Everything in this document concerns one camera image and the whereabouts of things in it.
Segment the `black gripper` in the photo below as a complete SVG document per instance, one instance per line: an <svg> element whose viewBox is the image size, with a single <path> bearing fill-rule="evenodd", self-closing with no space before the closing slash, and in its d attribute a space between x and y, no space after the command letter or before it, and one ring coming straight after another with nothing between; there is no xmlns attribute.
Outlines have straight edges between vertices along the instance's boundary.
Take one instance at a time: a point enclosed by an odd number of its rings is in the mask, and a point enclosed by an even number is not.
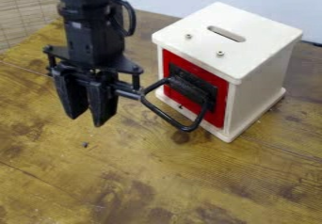
<svg viewBox="0 0 322 224"><path fill-rule="evenodd" d="M100 127L116 115L118 96L140 99L143 69L123 54L123 24L99 19L63 23L66 44L44 47L50 76L67 116L75 120L90 104Z"/></svg>

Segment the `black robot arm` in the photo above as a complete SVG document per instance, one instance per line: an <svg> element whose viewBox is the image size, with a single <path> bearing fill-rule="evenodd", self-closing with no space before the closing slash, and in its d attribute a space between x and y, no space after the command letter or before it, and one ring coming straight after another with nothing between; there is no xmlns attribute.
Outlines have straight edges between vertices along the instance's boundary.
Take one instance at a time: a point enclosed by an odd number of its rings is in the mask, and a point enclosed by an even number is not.
<svg viewBox="0 0 322 224"><path fill-rule="evenodd" d="M60 0L67 44L48 45L48 75L71 119L92 113L102 126L118 113L118 98L138 99L143 68L124 56L136 12L124 0Z"/></svg>

